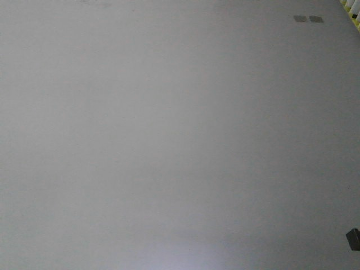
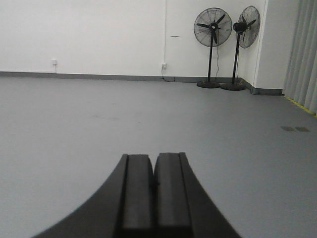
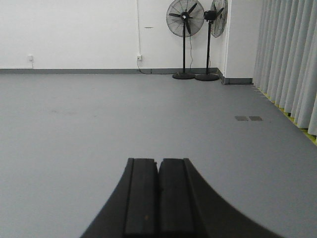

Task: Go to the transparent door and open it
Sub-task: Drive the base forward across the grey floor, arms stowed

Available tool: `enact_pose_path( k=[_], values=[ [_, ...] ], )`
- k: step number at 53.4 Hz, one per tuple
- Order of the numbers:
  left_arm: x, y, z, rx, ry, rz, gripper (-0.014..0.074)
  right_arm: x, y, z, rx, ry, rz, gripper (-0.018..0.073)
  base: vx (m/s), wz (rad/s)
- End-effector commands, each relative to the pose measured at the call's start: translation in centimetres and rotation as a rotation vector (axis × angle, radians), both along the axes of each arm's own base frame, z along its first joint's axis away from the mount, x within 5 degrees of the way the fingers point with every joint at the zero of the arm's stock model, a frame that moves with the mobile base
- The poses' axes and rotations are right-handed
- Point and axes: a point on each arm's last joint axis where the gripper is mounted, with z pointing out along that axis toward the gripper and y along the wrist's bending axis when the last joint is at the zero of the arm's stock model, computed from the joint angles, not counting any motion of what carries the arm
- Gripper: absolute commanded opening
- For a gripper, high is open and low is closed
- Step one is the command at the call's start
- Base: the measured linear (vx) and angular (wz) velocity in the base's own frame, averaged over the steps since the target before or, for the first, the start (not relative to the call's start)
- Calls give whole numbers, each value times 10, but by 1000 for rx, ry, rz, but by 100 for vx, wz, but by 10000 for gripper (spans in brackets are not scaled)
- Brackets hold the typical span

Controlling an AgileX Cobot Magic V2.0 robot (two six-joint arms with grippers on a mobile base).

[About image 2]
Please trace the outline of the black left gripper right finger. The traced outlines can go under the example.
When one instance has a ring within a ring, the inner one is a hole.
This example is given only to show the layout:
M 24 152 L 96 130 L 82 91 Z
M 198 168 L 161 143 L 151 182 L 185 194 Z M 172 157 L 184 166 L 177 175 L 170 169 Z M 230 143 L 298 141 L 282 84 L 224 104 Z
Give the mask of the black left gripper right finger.
M 240 237 L 200 184 L 184 152 L 160 153 L 154 178 L 156 237 Z

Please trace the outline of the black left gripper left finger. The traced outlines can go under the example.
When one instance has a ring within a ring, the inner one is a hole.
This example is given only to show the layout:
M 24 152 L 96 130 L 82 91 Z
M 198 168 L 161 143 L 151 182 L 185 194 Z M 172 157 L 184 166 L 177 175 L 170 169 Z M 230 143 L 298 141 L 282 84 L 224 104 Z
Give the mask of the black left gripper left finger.
M 38 238 L 149 238 L 154 229 L 153 169 L 148 155 L 122 155 L 101 187 Z

